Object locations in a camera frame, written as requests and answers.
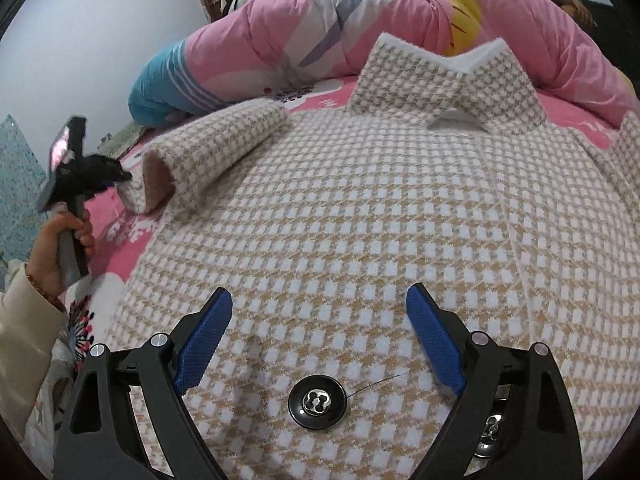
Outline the cream left sleeve forearm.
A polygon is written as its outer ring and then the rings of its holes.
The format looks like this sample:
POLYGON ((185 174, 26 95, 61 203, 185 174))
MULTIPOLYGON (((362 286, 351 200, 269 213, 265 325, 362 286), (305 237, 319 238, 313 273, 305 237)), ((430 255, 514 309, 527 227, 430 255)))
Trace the cream left sleeve forearm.
POLYGON ((1 294, 1 417, 16 440, 25 427, 66 320, 60 300, 36 284, 22 264, 1 294))

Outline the person's left hand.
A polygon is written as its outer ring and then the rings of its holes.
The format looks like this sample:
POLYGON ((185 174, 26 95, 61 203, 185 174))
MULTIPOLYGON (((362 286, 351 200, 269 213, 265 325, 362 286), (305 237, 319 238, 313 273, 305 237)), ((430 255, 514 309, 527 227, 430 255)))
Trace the person's left hand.
POLYGON ((71 232, 78 240, 87 259, 94 254, 96 240, 89 211, 85 209, 80 218, 68 211, 56 212, 41 228, 30 254, 26 272, 42 290, 43 295, 58 298, 66 287, 58 264, 58 237, 71 232))

